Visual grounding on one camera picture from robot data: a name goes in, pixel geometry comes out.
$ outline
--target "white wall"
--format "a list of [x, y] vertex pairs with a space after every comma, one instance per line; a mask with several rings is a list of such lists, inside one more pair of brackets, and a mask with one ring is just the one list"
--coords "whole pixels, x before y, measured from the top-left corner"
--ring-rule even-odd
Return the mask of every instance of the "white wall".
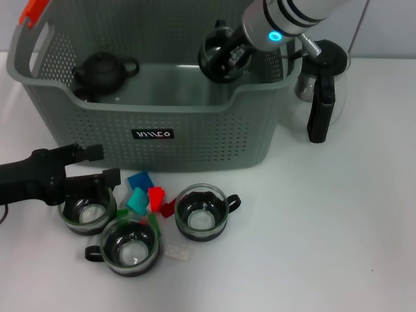
[[367, 0], [352, 0], [310, 29], [308, 35], [314, 40], [331, 40], [348, 51], [366, 2]]
[[[0, 51], [8, 50], [14, 28], [27, 2], [28, 0], [0, 0]], [[365, 2], [366, 0], [352, 0], [327, 20], [311, 29], [309, 35], [317, 40], [323, 38], [332, 40], [344, 49], [348, 49]]]
[[416, 58], [416, 0], [370, 0], [352, 56]]
[[14, 28], [29, 0], [0, 0], [0, 51], [7, 51]]

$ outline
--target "green block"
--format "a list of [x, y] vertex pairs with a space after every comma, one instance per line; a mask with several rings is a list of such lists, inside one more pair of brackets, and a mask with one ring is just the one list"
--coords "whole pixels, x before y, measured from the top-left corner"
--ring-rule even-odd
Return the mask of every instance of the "green block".
[[123, 216], [127, 216], [129, 214], [129, 210], [128, 209], [120, 209], [117, 210], [117, 218], [121, 218]]
[[159, 228], [159, 225], [157, 223], [156, 216], [153, 213], [150, 213], [148, 214], [148, 219], [149, 222], [155, 227], [158, 236], [161, 236], [161, 229]]

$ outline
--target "black teapot handle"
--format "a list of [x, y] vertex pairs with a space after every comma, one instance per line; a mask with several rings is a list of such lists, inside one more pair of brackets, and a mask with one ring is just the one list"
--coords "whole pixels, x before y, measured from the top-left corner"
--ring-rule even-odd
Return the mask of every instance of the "black teapot handle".
[[131, 71], [127, 71], [127, 69], [125, 70], [125, 76], [127, 78], [131, 78], [137, 75], [137, 73], [140, 71], [140, 64], [138, 63], [138, 60], [133, 57], [122, 58], [122, 63], [124, 64], [124, 67], [127, 66], [127, 63], [133, 63], [135, 65], [135, 68], [133, 70]]
[[307, 123], [307, 132], [312, 143], [325, 142], [334, 105], [334, 77], [333, 75], [320, 72], [315, 82], [311, 116]]

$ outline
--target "glass cup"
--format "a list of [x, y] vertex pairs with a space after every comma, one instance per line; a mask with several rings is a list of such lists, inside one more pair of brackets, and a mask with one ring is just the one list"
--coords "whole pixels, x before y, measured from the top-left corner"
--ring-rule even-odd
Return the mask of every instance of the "glass cup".
[[111, 188], [104, 196], [68, 200], [58, 206], [60, 217], [76, 234], [97, 235], [117, 215], [117, 203]]
[[237, 49], [234, 52], [230, 51], [230, 56], [240, 55], [240, 59], [243, 60], [240, 66], [235, 66], [225, 77], [218, 78], [210, 69], [209, 61], [216, 55], [218, 50], [222, 49], [230, 40], [233, 39], [234, 30], [226, 27], [225, 25], [219, 25], [214, 29], [214, 31], [209, 34], [205, 39], [203, 44], [200, 47], [198, 53], [198, 64], [200, 65], [201, 71], [210, 78], [210, 80], [217, 83], [232, 83], [234, 80], [238, 79], [244, 71], [248, 68], [251, 62], [251, 55], [247, 57], [242, 57], [245, 54], [247, 49]]
[[192, 185], [177, 197], [176, 226], [192, 241], [211, 241], [221, 235], [229, 213], [240, 207], [240, 204], [237, 195], [227, 198], [219, 188], [212, 185]]
[[85, 249], [91, 262], [105, 262], [116, 274], [135, 277], [146, 273], [159, 255], [157, 230], [139, 216], [125, 216], [111, 221], [104, 229], [99, 246]]

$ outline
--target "red block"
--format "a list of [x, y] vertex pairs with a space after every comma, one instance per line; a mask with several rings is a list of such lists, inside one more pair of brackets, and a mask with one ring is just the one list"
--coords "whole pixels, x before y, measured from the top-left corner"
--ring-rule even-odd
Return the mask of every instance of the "red block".
[[161, 187], [149, 188], [150, 209], [153, 213], [158, 213], [161, 210], [165, 194]]
[[161, 207], [161, 214], [165, 218], [169, 218], [175, 213], [175, 202], [176, 202], [176, 198], [172, 202], [166, 203]]

